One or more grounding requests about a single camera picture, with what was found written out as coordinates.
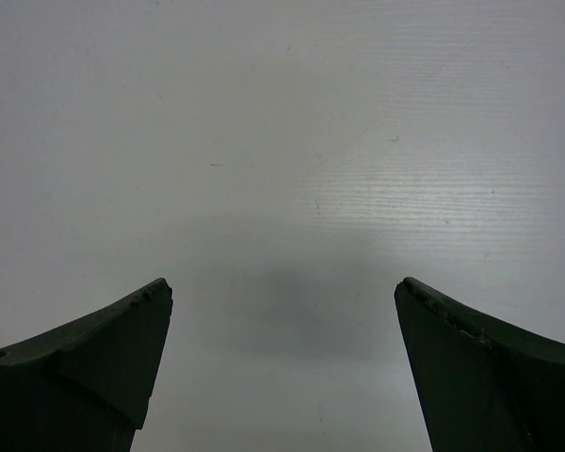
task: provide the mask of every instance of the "black object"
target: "black object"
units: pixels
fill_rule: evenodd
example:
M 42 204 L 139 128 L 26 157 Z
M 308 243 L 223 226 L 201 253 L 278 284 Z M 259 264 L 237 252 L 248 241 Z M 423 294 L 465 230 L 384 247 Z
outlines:
M 565 452 L 565 344 L 412 278 L 395 305 L 435 452 Z
M 0 349 L 0 451 L 129 451 L 171 315 L 157 280 L 100 311 Z

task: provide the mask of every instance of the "white surface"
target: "white surface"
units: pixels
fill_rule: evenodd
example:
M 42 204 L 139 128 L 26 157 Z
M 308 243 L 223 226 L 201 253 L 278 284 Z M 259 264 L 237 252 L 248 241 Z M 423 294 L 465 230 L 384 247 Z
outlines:
M 167 277 L 135 451 L 428 450 L 409 274 L 565 341 L 565 0 L 0 1 L 0 346 Z

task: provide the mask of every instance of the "textured white surface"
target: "textured white surface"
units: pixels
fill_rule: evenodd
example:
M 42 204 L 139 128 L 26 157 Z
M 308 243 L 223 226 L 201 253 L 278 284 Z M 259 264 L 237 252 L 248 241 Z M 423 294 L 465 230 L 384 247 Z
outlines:
M 565 341 L 565 0 L 0 1 L 0 346 L 157 276 L 134 450 L 429 450 L 415 276 Z

